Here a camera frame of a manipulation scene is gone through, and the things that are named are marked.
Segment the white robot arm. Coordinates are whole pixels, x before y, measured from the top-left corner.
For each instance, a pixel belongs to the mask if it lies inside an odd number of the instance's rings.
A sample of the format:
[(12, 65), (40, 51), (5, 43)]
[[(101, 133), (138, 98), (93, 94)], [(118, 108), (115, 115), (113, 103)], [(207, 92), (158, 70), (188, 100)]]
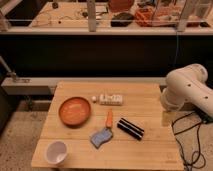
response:
[(190, 64), (169, 72), (160, 100), (167, 111), (181, 109), (186, 101), (213, 118), (213, 89), (206, 84), (208, 72), (201, 64)]

